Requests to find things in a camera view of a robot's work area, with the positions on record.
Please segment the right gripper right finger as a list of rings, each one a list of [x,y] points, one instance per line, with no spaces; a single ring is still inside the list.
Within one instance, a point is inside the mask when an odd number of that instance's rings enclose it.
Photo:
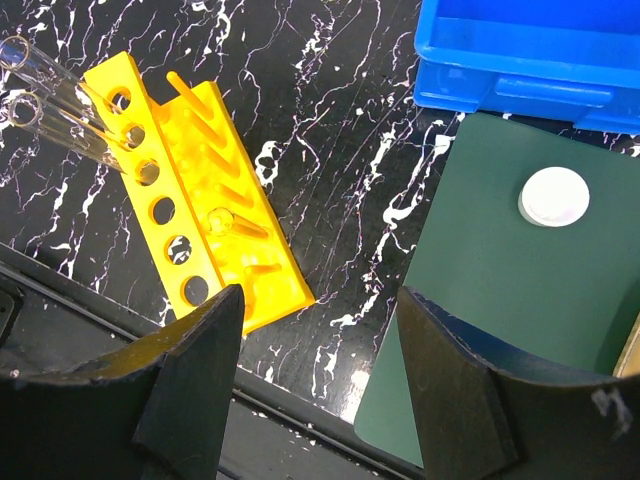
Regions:
[[[638,477],[637,376],[530,354],[408,287],[397,323],[428,478]]]

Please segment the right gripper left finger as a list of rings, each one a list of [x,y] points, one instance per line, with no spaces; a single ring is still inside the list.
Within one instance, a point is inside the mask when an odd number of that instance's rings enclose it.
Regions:
[[[245,311],[231,285],[69,371],[1,372],[5,479],[213,479]]]

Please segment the yellow test tube rack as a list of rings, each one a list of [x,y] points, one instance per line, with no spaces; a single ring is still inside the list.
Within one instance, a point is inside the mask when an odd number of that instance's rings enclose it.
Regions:
[[[102,107],[99,114],[135,167],[122,180],[177,317],[229,285],[243,290],[245,332],[314,303],[216,83],[189,86],[170,72],[176,96],[157,103],[126,52],[84,78],[123,110],[114,114]],[[206,215],[219,207],[269,236],[211,235]]]

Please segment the clear test tube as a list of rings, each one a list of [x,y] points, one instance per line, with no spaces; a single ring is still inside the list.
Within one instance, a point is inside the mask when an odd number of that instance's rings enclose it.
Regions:
[[[124,145],[110,132],[92,125],[31,92],[9,102],[9,121],[16,127],[44,137],[76,153],[133,175]]]
[[[85,81],[56,63],[20,35],[1,41],[1,67],[69,113],[99,122],[99,109],[122,114],[123,110],[96,93]]]
[[[263,227],[227,208],[219,207],[209,211],[206,222],[209,233],[214,236],[236,234],[256,239],[266,239],[269,236]]]

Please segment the blue plastic compartment bin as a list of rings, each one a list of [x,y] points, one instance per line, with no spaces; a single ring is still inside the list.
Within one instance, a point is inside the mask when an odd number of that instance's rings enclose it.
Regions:
[[[636,1],[425,1],[416,105],[639,132]]]

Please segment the green mat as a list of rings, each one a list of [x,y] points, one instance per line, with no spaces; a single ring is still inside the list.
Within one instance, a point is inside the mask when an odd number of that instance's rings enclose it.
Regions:
[[[562,228],[533,225],[518,210],[525,182],[553,166],[577,172],[590,191],[584,216]],[[530,354],[614,376],[639,314],[638,160],[499,117],[466,117],[403,287]],[[397,307],[398,294],[354,429],[424,470]]]

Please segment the white round cap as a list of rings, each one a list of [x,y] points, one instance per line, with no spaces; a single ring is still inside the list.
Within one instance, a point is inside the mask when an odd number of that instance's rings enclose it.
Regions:
[[[534,173],[522,187],[518,210],[529,223],[548,228],[574,224],[586,213],[590,191],[574,170],[553,166]]]

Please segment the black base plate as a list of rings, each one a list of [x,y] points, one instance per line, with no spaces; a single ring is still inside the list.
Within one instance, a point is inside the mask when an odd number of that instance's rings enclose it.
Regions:
[[[5,479],[418,479],[235,370],[240,293],[158,328],[1,251]]]

